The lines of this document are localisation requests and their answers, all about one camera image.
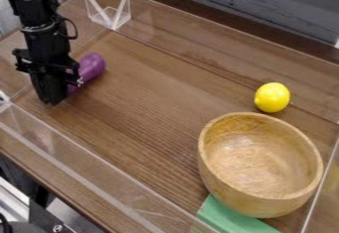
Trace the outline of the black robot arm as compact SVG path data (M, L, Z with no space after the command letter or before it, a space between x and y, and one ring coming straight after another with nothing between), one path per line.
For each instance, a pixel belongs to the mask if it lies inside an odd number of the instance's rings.
M39 100L57 105L70 86L81 86L80 63L70 58L78 37L74 22L58 13L58 0L7 0L26 47L14 49L15 69L29 74Z

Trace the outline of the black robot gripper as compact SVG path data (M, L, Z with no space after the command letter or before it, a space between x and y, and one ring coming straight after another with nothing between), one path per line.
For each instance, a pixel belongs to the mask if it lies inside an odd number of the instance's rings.
M80 64L70 58L70 36L65 23L50 23L39 27L22 27L26 47L14 49L15 69L30 73L30 81L39 100L57 105L67 95L67 84L80 86ZM49 77L49 96L45 75Z

